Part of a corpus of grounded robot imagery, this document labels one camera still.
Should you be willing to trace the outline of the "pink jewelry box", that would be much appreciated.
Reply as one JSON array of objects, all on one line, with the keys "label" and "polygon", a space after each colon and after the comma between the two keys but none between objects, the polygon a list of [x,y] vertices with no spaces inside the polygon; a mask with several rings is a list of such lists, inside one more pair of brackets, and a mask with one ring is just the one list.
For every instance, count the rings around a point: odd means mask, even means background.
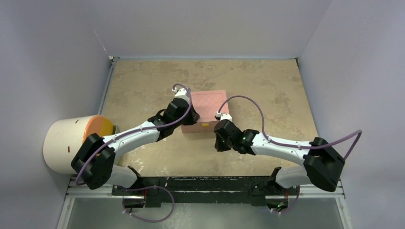
[{"label": "pink jewelry box", "polygon": [[227,99],[225,90],[191,92],[192,104],[200,118],[193,125],[182,125],[183,134],[213,132],[219,122],[215,116],[218,109]]}]

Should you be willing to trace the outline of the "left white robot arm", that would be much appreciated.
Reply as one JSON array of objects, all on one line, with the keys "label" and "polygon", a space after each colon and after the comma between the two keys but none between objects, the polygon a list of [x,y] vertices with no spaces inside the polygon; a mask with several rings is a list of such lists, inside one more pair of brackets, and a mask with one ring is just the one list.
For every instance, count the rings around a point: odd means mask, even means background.
[{"label": "left white robot arm", "polygon": [[104,184],[123,187],[130,195],[142,190],[142,176],[133,167],[121,167],[116,161],[124,154],[173,134],[181,125],[194,125],[200,115],[185,99],[174,98],[165,109],[139,126],[104,137],[94,133],[82,143],[71,162],[77,172],[76,184],[97,189]]}]

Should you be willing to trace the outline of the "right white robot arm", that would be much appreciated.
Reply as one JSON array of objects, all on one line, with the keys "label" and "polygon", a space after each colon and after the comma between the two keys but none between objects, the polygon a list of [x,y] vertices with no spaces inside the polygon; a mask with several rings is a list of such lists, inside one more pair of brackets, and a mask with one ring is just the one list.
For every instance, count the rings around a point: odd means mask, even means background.
[{"label": "right white robot arm", "polygon": [[345,159],[323,138],[316,137],[311,142],[280,138],[277,145],[257,130],[241,131],[229,120],[218,122],[214,132],[214,147],[218,152],[232,149],[240,154],[272,156],[296,164],[296,167],[274,170],[268,181],[268,188],[274,194],[306,184],[328,192],[337,188]]}]

